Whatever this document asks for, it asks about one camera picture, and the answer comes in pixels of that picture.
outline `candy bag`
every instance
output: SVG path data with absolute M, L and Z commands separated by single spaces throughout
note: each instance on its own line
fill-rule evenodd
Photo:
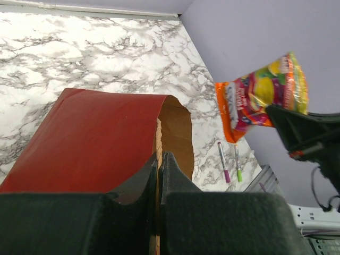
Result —
M 292 52 L 232 82 L 217 82 L 215 88 L 224 134 L 231 143 L 252 125 L 273 126 L 265 111 L 268 105 L 307 114 L 308 85 Z

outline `red paper bag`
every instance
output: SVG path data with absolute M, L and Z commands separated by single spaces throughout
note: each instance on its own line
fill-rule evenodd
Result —
M 190 113 L 175 97 L 65 89 L 0 192 L 108 192 L 155 151 L 157 118 L 163 151 L 191 178 Z

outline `purple wall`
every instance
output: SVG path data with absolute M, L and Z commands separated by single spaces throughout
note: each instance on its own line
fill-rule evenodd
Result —
M 215 81 L 230 81 L 289 50 L 309 83 L 310 111 L 340 112 L 340 1 L 195 0 L 181 20 Z M 246 136 L 259 163 L 270 164 L 290 203 L 315 206 L 311 163 L 291 160 L 276 130 L 255 127 Z M 316 176 L 322 202 L 336 192 Z

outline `white marble surface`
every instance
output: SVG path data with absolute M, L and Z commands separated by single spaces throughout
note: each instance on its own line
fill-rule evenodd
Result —
M 192 179 L 203 190 L 243 191 L 260 172 L 242 140 L 237 182 L 211 76 L 180 21 L 0 13 L 0 183 L 64 88 L 177 97 L 192 114 Z

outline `green marker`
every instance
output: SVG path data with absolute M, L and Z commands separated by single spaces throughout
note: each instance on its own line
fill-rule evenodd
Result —
M 240 154 L 239 154 L 239 148 L 238 148 L 237 144 L 234 145 L 234 149 L 235 149 L 235 161 L 236 161 L 237 181 L 238 182 L 242 182 Z

